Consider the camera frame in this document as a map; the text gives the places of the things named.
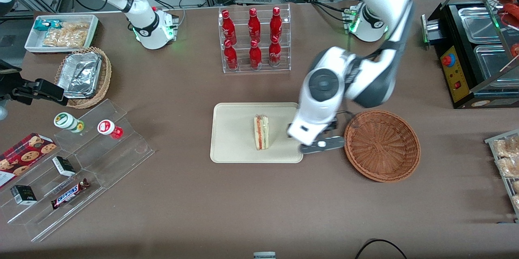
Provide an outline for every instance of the brown table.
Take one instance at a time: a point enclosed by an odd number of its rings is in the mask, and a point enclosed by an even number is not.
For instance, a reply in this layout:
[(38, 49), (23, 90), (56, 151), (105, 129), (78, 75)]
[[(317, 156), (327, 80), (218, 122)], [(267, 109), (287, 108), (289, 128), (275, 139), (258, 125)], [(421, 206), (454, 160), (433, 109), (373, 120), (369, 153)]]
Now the brown table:
[[(517, 109), (452, 109), (434, 50), (421, 44), (417, 13), (395, 92), (380, 106), (415, 129), (417, 171), (396, 184), (360, 175), (343, 150), (312, 154), (295, 165), (216, 164), (209, 158), (213, 107), (220, 102), (297, 102), (310, 59), (347, 47), (339, 21), (310, 4), (293, 4), (289, 74), (224, 75), (217, 9), (189, 10), (176, 43), (143, 48), (121, 13), (101, 13), (94, 45), (113, 64), (107, 97), (128, 111), (135, 130), (157, 152), (43, 242), (0, 222), (5, 258), (352, 258), (369, 238), (395, 242), (409, 258), (517, 258), (513, 220), (485, 138), (517, 128)], [(369, 54), (377, 43), (352, 38)], [(25, 78), (54, 78), (60, 55), (27, 53)], [(349, 103), (358, 112), (358, 106)], [(0, 150), (30, 132), (52, 136), (54, 103), (7, 105)], [(80, 116), (86, 111), (66, 109)], [(362, 258), (400, 258), (384, 244)]]

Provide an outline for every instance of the yellow control panel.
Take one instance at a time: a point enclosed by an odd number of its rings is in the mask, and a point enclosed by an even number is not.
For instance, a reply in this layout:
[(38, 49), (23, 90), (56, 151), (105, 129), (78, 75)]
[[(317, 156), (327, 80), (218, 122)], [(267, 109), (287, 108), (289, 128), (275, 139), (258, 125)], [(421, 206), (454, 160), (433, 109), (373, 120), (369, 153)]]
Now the yellow control panel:
[(450, 94), (454, 102), (458, 102), (469, 94), (469, 86), (458, 61), (458, 54), (454, 46), (451, 47), (440, 58), (442, 62), (443, 72), (449, 85)]

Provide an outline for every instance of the coca-cola bottle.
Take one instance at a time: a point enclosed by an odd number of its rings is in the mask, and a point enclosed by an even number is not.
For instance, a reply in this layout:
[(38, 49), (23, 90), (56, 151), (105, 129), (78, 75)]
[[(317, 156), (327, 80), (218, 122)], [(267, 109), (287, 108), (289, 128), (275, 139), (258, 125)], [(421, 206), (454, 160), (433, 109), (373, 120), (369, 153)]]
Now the coca-cola bottle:
[(251, 40), (249, 56), (251, 58), (251, 68), (255, 71), (259, 71), (261, 69), (261, 50), (258, 48), (257, 40)]
[(224, 37), (225, 39), (229, 39), (231, 45), (236, 44), (236, 29), (234, 28), (234, 23), (229, 17), (229, 11), (223, 10), (222, 11), (222, 17), (224, 18), (224, 21), (222, 23), (222, 29), (224, 31)]
[(224, 56), (225, 62), (230, 70), (235, 71), (238, 69), (238, 57), (236, 56), (236, 50), (232, 47), (232, 43), (229, 39), (224, 41)]
[(283, 24), (283, 20), (279, 15), (281, 10), (278, 6), (275, 6), (272, 9), (272, 19), (270, 19), (270, 39), (272, 36), (277, 36), (278, 39), (281, 38), (281, 25)]
[(255, 8), (249, 10), (249, 35), (252, 40), (258, 41), (258, 43), (261, 41), (261, 23)]
[(279, 45), (279, 38), (277, 36), (272, 36), (270, 39), (272, 42), (268, 47), (268, 63), (271, 67), (279, 66), (279, 61), (281, 59), (281, 46)]

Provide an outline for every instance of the round basket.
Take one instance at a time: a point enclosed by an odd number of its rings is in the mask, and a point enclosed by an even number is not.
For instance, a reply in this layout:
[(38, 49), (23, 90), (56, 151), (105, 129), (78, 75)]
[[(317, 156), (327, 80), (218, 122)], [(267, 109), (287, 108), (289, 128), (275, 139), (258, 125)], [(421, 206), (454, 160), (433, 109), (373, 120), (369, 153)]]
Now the round basket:
[[(88, 107), (92, 107), (93, 105), (96, 105), (97, 103), (103, 100), (104, 96), (106, 95), (106, 92), (108, 91), (108, 87), (110, 86), (110, 78), (112, 76), (112, 65), (108, 57), (106, 57), (106, 54), (101, 49), (96, 47), (83, 48), (78, 51), (72, 52), (72, 54), (85, 54), (87, 52), (96, 52), (97, 54), (100, 54), (103, 57), (96, 94), (94, 95), (94, 97), (90, 99), (69, 99), (69, 102), (67, 103), (68, 107), (73, 107), (76, 109), (85, 109)], [(63, 69), (64, 63), (65, 60), (61, 62), (61, 65), (58, 68), (58, 73), (54, 78), (54, 84), (58, 83), (58, 80), (61, 75), (61, 69)]]
[(352, 165), (375, 181), (402, 181), (420, 162), (417, 135), (404, 119), (391, 112), (359, 113), (346, 126), (344, 138)]

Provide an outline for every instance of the sandwich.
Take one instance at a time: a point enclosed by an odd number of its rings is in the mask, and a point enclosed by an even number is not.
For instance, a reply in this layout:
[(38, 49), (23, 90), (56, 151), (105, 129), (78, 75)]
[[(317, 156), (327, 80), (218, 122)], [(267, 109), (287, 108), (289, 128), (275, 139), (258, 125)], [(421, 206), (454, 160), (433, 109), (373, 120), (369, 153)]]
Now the sandwich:
[(254, 137), (256, 139), (256, 150), (266, 150), (268, 143), (268, 117), (256, 115), (254, 117)]

